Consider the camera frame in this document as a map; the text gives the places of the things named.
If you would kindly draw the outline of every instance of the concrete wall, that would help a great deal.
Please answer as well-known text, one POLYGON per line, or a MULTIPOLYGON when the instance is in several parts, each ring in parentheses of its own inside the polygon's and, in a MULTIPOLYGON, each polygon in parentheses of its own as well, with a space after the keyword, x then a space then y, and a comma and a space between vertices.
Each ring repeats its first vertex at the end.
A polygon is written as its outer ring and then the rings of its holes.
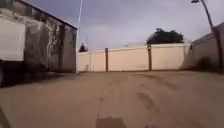
POLYGON ((182 69, 186 52, 184 44, 152 45, 152 70, 182 69))
POLYGON ((77 29, 19 0, 0 0, 0 14, 26 24, 25 61, 51 70, 76 70, 77 29))
POLYGON ((78 54, 78 71, 87 72, 90 71, 90 53, 79 53, 78 54))
MULTIPOLYGON (((216 27, 220 33, 220 38, 222 42, 222 48, 224 49, 224 23, 216 27)), ((208 58, 212 66, 218 66, 218 52, 216 39, 213 34, 208 34, 192 43, 192 49, 190 49, 189 54, 194 66, 199 66, 199 62, 208 58)))
POLYGON ((109 71, 144 71, 149 69, 146 46, 109 50, 109 71))
POLYGON ((90 59, 90 71, 105 71, 106 61, 105 61, 105 51, 96 51, 91 53, 90 59))
MULTIPOLYGON (((179 70, 186 68, 189 44, 152 45, 108 50, 109 71, 179 70)), ((105 51, 79 53, 78 71, 106 71, 105 51)))

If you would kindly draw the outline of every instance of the street lamp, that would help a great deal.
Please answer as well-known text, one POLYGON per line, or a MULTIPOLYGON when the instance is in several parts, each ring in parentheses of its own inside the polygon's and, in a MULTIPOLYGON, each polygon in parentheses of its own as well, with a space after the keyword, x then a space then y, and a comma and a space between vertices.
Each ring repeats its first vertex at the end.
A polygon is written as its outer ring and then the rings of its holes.
POLYGON ((211 15, 208 11, 208 7, 207 5, 205 4, 205 1, 204 0, 192 0, 191 3, 199 3, 201 2, 204 9, 205 9, 205 12, 207 14, 207 17, 208 17, 208 21, 209 21, 209 25, 210 25, 210 28, 215 36, 215 39, 216 39, 216 44, 217 44, 217 52, 218 52, 218 59, 219 59, 219 68, 222 69, 223 68, 223 49, 222 49, 222 44, 221 44, 221 39, 220 39, 220 35, 219 35, 219 32, 218 30, 216 29, 216 27, 214 27, 213 23, 212 23, 212 18, 211 18, 211 15))
MULTIPOLYGON (((77 31, 77 38, 76 38, 76 45, 77 45, 77 42, 80 40, 80 23, 81 23, 81 17, 82 17, 82 9, 83 9, 83 3, 84 3, 84 0, 81 0, 81 3, 80 3, 80 8, 79 8, 79 18, 78 18, 78 31, 77 31)), ((79 73, 78 71, 78 54, 76 52, 76 74, 79 73)))

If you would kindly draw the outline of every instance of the ground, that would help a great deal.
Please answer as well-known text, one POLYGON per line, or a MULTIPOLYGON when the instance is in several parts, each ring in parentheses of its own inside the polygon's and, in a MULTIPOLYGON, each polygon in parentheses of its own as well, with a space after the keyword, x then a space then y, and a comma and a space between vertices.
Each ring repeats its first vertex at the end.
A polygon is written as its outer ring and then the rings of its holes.
POLYGON ((217 74, 66 75, 1 89, 0 128, 223 128, 223 98, 217 74))

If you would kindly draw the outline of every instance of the cloudy sky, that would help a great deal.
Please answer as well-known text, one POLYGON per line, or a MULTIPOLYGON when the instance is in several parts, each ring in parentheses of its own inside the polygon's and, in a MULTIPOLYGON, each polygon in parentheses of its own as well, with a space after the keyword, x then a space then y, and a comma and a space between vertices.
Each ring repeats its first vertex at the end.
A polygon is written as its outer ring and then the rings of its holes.
MULTIPOLYGON (((26 0, 77 26, 80 0, 26 0)), ((224 0, 205 0, 215 25, 224 21, 224 0)), ((176 30, 186 40, 210 32, 201 3, 191 0, 84 0, 80 42, 90 50, 144 44, 156 28, 176 30)))

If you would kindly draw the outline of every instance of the road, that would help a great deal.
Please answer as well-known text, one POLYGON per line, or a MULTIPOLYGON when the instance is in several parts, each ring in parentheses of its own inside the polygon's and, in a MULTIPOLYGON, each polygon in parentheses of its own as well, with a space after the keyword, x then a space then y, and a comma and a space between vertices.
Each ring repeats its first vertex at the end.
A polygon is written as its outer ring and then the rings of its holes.
POLYGON ((0 128, 223 128, 223 98, 217 74, 68 75, 1 89, 0 128))

